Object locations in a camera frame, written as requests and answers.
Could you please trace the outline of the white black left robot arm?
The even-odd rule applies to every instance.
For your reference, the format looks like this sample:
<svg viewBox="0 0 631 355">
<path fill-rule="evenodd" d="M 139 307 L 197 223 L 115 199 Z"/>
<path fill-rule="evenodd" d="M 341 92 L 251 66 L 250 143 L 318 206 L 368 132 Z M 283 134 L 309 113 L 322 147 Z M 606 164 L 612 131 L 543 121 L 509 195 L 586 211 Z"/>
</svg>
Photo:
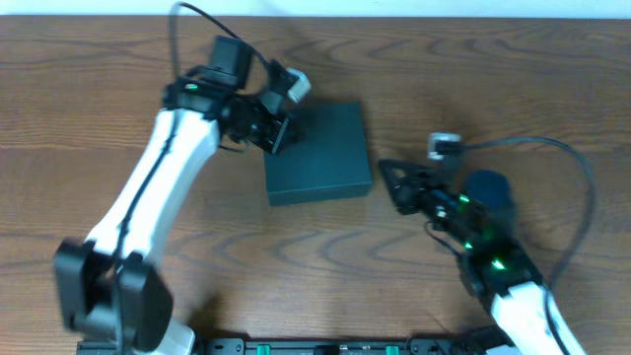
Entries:
<svg viewBox="0 0 631 355">
<path fill-rule="evenodd" d="M 53 270 L 63 325 L 111 342 L 118 354 L 192 354 L 196 333 L 173 317 L 159 267 L 175 217 L 224 139 L 276 154 L 296 133 L 287 102 L 310 90 L 307 76 L 264 63 L 261 91 L 245 91 L 255 49 L 218 36 L 207 64 L 176 72 L 138 164 L 86 239 L 61 243 Z"/>
</svg>

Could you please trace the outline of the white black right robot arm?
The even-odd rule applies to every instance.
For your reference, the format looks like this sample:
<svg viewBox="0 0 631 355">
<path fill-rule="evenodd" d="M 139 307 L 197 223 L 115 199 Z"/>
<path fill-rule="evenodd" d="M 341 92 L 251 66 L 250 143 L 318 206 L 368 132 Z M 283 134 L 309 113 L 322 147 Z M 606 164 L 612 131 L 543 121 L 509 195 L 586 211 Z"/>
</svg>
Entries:
<svg viewBox="0 0 631 355">
<path fill-rule="evenodd" d="M 522 354 L 584 353 L 514 234 L 516 207 L 504 176 L 478 170 L 455 190 L 445 168 L 384 159 L 379 170 L 397 211 L 426 217 L 426 233 L 455 256 L 464 288 L 509 345 Z"/>
</svg>

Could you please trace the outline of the dark green box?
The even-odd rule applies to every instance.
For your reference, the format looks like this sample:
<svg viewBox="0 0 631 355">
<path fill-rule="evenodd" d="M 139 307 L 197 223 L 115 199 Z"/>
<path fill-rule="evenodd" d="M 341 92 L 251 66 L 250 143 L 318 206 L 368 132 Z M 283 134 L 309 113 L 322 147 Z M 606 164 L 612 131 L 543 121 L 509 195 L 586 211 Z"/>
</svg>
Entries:
<svg viewBox="0 0 631 355">
<path fill-rule="evenodd" d="M 294 109 L 303 138 L 264 156 L 268 203 L 284 206 L 365 196 L 373 185 L 360 103 Z"/>
</svg>

